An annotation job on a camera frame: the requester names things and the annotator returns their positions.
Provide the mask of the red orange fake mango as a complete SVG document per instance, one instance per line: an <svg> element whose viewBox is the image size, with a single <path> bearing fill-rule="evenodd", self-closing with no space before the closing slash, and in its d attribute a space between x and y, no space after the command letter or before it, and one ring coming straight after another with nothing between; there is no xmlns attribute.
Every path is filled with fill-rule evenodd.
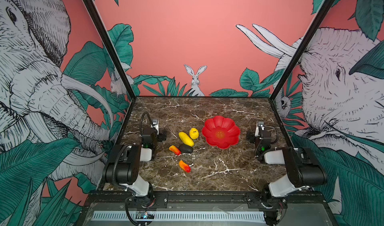
<svg viewBox="0 0 384 226"><path fill-rule="evenodd" d="M182 154L182 152L176 146L174 146L174 145L171 145L169 147L169 150L172 151L177 156Z"/></svg>

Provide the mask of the yellow fake banana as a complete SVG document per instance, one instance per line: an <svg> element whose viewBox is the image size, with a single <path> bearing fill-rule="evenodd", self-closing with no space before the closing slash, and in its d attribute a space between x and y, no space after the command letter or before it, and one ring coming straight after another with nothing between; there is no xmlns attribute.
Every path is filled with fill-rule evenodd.
<svg viewBox="0 0 384 226"><path fill-rule="evenodd" d="M185 132L179 132L179 138L182 140L183 144L190 147L194 146L194 141Z"/></svg>

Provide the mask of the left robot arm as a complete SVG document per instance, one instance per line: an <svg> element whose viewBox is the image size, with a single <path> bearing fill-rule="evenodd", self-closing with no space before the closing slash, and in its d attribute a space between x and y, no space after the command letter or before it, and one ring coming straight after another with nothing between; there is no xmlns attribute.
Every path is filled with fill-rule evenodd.
<svg viewBox="0 0 384 226"><path fill-rule="evenodd" d="M167 131L145 128L139 145L116 145L103 169L102 179L133 195L143 208L152 207L156 198L153 186L139 175L140 163L153 161L159 142L165 141Z"/></svg>

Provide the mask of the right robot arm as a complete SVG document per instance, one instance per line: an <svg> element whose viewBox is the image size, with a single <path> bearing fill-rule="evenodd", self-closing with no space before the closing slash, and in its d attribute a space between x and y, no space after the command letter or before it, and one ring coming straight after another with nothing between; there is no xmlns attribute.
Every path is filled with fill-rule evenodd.
<svg viewBox="0 0 384 226"><path fill-rule="evenodd" d="M283 198L296 191L324 185L328 176L319 160L308 148L272 148L279 135L272 140L272 133L260 124L254 132L248 131L247 141L255 145L255 158L262 164L284 165L286 174L278 180L266 184L258 195L262 207L280 207Z"/></svg>

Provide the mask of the dark fake avocado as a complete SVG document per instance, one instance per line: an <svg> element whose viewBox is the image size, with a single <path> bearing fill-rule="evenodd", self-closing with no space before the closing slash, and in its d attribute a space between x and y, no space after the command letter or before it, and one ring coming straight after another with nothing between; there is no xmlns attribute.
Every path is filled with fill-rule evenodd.
<svg viewBox="0 0 384 226"><path fill-rule="evenodd" d="M185 144L181 144L179 145L178 149L182 152L182 153L185 153L185 154L191 154L193 152L193 147L191 146L188 146L188 145L185 145Z"/></svg>

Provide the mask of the yellow fake lemon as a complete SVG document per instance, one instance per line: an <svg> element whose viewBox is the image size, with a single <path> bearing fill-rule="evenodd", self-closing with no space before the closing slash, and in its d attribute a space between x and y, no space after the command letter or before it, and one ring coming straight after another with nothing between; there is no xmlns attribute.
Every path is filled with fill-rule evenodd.
<svg viewBox="0 0 384 226"><path fill-rule="evenodd" d="M191 128L189 131L189 136L192 140L196 140L199 137L199 131L196 128Z"/></svg>

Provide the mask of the orange red fake peach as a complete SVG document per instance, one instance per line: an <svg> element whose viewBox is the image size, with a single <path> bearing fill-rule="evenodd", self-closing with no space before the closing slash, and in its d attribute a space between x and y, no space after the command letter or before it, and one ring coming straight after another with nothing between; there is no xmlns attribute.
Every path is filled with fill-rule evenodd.
<svg viewBox="0 0 384 226"><path fill-rule="evenodd" d="M179 161L179 167L186 173L191 172L191 167L182 160Z"/></svg>

